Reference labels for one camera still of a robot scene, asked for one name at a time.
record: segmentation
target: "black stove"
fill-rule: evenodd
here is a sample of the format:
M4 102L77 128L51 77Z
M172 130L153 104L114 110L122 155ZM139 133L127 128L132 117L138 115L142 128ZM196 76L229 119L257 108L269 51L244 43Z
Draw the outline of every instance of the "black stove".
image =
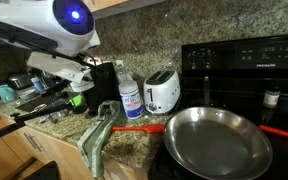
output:
M260 125L264 92L281 87L273 118L266 124L288 131L288 35L182 46L182 97L179 108L204 105L203 79L209 77L210 104L242 115ZM266 133L273 149L269 169L257 179L288 179L288 138ZM203 179L182 167L164 142L148 178Z

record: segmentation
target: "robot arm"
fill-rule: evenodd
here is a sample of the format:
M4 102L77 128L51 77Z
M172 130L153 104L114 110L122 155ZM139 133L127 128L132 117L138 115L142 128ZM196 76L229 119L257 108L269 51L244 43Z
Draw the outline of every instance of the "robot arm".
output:
M89 70L74 58L100 44L81 0L0 0L0 40L31 49L29 66L75 83Z

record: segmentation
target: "granite countertop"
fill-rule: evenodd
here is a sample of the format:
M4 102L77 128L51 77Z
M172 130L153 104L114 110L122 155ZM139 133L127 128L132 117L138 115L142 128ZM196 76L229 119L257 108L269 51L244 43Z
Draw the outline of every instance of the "granite countertop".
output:
M10 117L10 114L16 112L21 114L27 113L16 109L16 106L17 105L13 102L4 104L0 101L0 115L8 119L13 119ZM120 126L164 124L170 117L144 114L139 119L128 120L124 112L121 114L122 115L118 120ZM68 116L61 117L57 124L53 124L49 121L40 124L39 118L25 121L25 123L29 127L76 145L84 132L92 127L96 119L97 117L88 117L86 111L79 115L70 112ZM139 131L113 132L102 150L102 155L105 158L113 159L134 169L147 172L161 140L162 136L157 134L147 134Z

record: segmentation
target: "frying pan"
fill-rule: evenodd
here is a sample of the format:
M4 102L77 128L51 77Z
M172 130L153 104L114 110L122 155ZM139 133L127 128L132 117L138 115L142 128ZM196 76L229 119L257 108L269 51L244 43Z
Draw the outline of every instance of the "frying pan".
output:
M208 77L204 79L208 106ZM166 124L164 143L183 167L207 179L254 179L271 164L272 147L259 128L233 112L193 107Z

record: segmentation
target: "bottle label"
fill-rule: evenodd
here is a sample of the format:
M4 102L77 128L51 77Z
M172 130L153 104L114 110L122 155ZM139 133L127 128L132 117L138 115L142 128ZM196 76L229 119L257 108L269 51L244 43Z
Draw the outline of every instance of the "bottle label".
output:
M142 99L138 91L129 96L121 96L126 116L137 119L143 114Z
M270 95L270 94L265 93L263 103L266 105L269 105L271 107L272 106L275 107L277 104L279 96L280 95Z

